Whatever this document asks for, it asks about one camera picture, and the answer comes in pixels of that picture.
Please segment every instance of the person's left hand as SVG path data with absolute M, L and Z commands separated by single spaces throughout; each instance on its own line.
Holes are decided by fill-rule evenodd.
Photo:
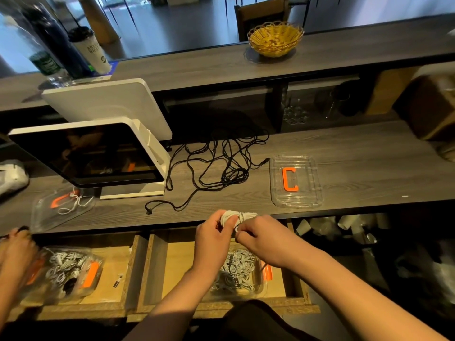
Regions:
M 238 219 L 236 215 L 231 216 L 219 231 L 219 222 L 224 212 L 216 211 L 196 229 L 192 270 L 200 277 L 207 278 L 210 285 L 228 256 L 231 235 Z

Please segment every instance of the dark wooden counter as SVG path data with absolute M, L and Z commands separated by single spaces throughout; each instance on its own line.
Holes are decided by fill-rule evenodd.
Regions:
M 119 63 L 113 80 L 143 78 L 150 90 L 266 80 L 327 69 L 377 64 L 380 69 L 455 60 L 455 14 L 304 35 L 296 52 L 257 63 L 248 44 L 132 59 Z M 40 74 L 0 80 L 0 111 L 45 105 Z
M 266 145 L 253 146 L 251 153 L 256 163 L 279 154 L 312 156 L 323 189 L 319 211 L 455 199 L 455 164 L 418 140 L 404 121 L 272 135 Z M 209 171 L 207 181 L 219 180 L 221 166 L 218 163 Z M 200 173 L 202 166 L 195 167 Z M 167 191 L 164 199 L 179 205 L 194 189 L 191 173 L 183 164 L 175 168 L 172 178 L 175 189 Z M 27 189 L 5 201 L 0 206 L 0 233 L 29 224 L 33 200 L 61 182 L 59 176 L 34 178 Z M 50 232 L 197 222 L 216 209 L 277 218 L 314 211 L 275 206 L 268 165 L 251 171 L 245 183 L 221 192 L 198 192 L 182 212 L 159 206 L 153 215 L 146 215 L 144 204 L 149 200 L 152 198 L 99 201 L 91 211 Z

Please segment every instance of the open drawer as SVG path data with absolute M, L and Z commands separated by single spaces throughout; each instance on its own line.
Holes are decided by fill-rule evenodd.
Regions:
M 128 321 L 140 321 L 179 282 L 193 263 L 196 228 L 170 229 L 150 235 L 137 314 Z M 273 278 L 260 300 L 279 315 L 320 312 L 311 304 L 307 286 L 286 270 L 272 267 Z M 202 302 L 194 318 L 223 317 L 233 307 L 231 301 Z
M 95 255 L 103 257 L 104 266 L 98 285 L 89 296 L 56 305 L 42 306 L 42 302 L 26 297 L 11 311 L 9 321 L 20 315 L 21 318 L 36 320 L 60 320 L 117 318 L 134 312 L 146 257 L 146 238 L 134 233 L 60 236 L 48 239 L 46 244 L 88 247 Z

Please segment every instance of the yellow woven basket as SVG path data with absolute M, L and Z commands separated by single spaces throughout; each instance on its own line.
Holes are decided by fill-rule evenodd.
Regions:
M 288 22 L 266 22 L 248 33 L 250 46 L 267 57 L 280 57 L 294 49 L 304 31 Z

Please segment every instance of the black cable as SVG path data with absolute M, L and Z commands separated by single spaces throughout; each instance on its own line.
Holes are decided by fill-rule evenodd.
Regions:
M 191 173 L 192 173 L 192 182 L 195 187 L 195 190 L 190 194 L 188 199 L 181 204 L 180 206 L 174 205 L 171 201 L 167 200 L 152 200 L 148 201 L 145 204 L 145 210 L 147 211 L 147 214 L 152 214 L 152 211 L 158 207 L 159 205 L 163 204 L 168 204 L 171 205 L 174 211 L 180 212 L 184 210 L 188 204 L 190 203 L 191 199 L 193 196 L 198 192 L 198 191 L 221 191 L 224 188 L 232 185 L 232 184 L 241 184 L 243 182 L 246 182 L 246 180 L 249 177 L 249 171 L 250 170 L 256 170 L 260 168 L 262 165 L 264 165 L 266 162 L 270 160 L 270 158 L 264 159 L 260 164 L 254 164 L 253 161 L 251 160 L 251 154 L 249 151 L 249 148 L 253 146 L 254 144 L 265 144 L 266 141 L 269 138 L 269 134 L 267 134 L 267 137 L 262 140 L 259 139 L 257 136 L 251 136 L 251 137 L 245 137 L 241 139 L 227 139 L 223 140 L 221 143 L 221 149 L 222 149 L 222 154 L 217 157 L 217 148 L 218 148 L 218 140 L 212 139 L 212 141 L 206 142 L 201 148 L 196 149 L 194 151 L 190 151 L 188 148 L 188 144 L 183 144 L 177 150 L 174 152 L 174 154 L 171 157 L 170 161 L 170 167 L 169 167 L 169 172 L 168 176 L 166 178 L 166 190 L 171 191 L 174 190 L 174 185 L 172 182 L 171 178 L 171 172 L 174 169 L 175 166 L 186 163 L 187 166 L 190 168 Z M 213 142 L 213 149 L 210 148 L 210 143 Z M 237 150 L 233 152 L 233 147 L 237 146 Z M 188 153 L 188 156 L 185 160 L 179 160 L 175 163 L 173 163 L 175 156 L 180 153 L 183 149 L 185 149 L 186 153 Z M 212 155 L 212 158 L 209 160 L 203 159 L 203 158 L 191 158 L 193 155 L 198 155 L 198 154 L 203 154 L 206 152 L 210 152 Z M 242 165 L 235 159 L 235 156 L 241 155 L 242 158 L 245 160 L 246 167 L 242 167 Z M 217 161 L 217 160 L 224 160 L 226 162 L 226 168 L 224 169 L 223 173 L 221 174 L 221 180 L 218 182 L 204 182 L 202 178 L 204 177 L 205 173 L 208 171 L 208 169 L 212 166 L 212 164 Z M 190 165 L 191 161 L 202 161 L 203 163 L 208 163 L 208 166 L 202 172 L 202 174 L 199 176 L 199 178 L 195 179 L 195 172 L 193 167 Z M 153 202 L 158 202 L 156 205 L 152 206 L 151 208 L 148 207 L 149 204 Z

